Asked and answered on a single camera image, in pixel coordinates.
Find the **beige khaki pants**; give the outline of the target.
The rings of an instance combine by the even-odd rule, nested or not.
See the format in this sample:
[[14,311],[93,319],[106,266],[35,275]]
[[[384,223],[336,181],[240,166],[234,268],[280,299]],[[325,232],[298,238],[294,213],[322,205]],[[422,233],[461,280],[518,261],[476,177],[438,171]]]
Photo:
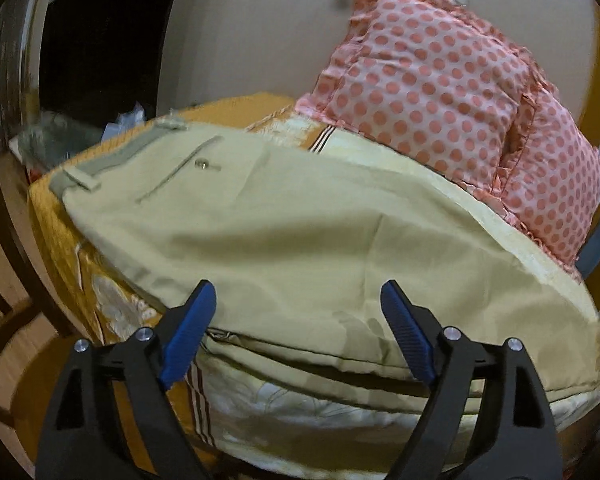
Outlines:
[[50,178],[74,226],[155,307],[211,282],[214,336],[288,366],[411,378],[380,310],[396,281],[468,337],[519,338],[553,394],[600,383],[585,288],[459,186],[240,129],[161,124]]

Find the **orange patterned blanket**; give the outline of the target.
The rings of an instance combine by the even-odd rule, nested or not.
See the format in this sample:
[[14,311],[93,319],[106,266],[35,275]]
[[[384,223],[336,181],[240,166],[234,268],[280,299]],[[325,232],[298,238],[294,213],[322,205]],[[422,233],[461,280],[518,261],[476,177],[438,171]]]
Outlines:
[[[208,122],[244,129],[284,148],[307,150],[326,126],[294,111],[283,96],[257,93],[177,110],[155,119]],[[36,182],[29,193],[34,237],[67,309],[99,342],[114,344],[160,314],[115,271],[73,225],[50,188],[58,172]],[[299,479],[332,479],[335,453],[318,440],[318,412],[326,401],[291,390],[286,379],[304,377],[269,356],[264,343],[234,330],[212,327],[184,382],[170,393],[174,411],[190,440],[259,469]]]

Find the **yellow patterned bed cover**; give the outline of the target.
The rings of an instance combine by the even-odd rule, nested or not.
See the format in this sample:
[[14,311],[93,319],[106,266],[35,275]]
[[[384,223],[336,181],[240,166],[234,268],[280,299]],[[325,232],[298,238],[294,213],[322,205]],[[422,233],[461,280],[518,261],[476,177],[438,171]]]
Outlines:
[[402,224],[379,221],[354,281],[358,310],[334,319],[341,356],[269,344],[236,328],[211,333],[188,374],[199,437],[260,468],[306,479],[384,474],[425,408],[382,319],[380,285],[468,336],[518,336],[546,389],[567,460],[600,410],[600,315],[586,287],[458,186],[414,160],[340,129],[316,158],[400,177],[419,200]]

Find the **pink polka dot pillow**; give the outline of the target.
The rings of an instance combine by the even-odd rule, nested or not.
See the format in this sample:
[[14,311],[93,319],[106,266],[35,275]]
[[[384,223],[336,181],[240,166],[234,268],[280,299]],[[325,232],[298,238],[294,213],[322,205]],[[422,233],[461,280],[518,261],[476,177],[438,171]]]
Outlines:
[[508,197],[524,185],[543,81],[528,49],[453,0],[354,0],[347,35],[294,109]]
[[575,278],[600,197],[600,151],[553,92],[525,93],[493,182],[513,226]]

